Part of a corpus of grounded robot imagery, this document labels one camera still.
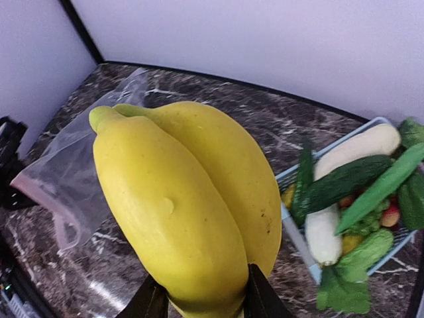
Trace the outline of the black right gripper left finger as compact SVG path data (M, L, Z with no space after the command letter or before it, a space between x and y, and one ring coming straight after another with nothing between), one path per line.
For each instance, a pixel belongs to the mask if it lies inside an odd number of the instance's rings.
M166 289L150 274L121 311L121 318L167 318L168 296Z

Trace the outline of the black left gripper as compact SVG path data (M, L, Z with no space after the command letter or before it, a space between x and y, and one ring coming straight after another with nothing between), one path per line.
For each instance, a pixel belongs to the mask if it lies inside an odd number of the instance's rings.
M33 206L33 200L11 186L11 181L25 167L17 150L26 131L24 123L1 117L1 207L10 211Z

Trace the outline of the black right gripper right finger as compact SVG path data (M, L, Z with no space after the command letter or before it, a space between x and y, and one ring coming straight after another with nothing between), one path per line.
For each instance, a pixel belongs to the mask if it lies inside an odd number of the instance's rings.
M244 300L244 317L295 318L256 264L249 264L249 277Z

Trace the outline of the clear zip top bag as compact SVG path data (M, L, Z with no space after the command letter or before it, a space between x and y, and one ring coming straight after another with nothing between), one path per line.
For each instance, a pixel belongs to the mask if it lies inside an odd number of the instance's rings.
M142 107L146 88L147 71L138 68L65 126L12 180L13 187L52 213L61 251L85 244L111 216L95 170L89 112L118 103Z

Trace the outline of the yellow toy banana bunch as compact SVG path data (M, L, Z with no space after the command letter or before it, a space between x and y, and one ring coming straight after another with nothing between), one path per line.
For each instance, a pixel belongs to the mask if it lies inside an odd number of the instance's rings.
M282 238L274 173L224 112L183 101L89 114L107 204L146 271L184 317L236 317L248 265L269 276Z

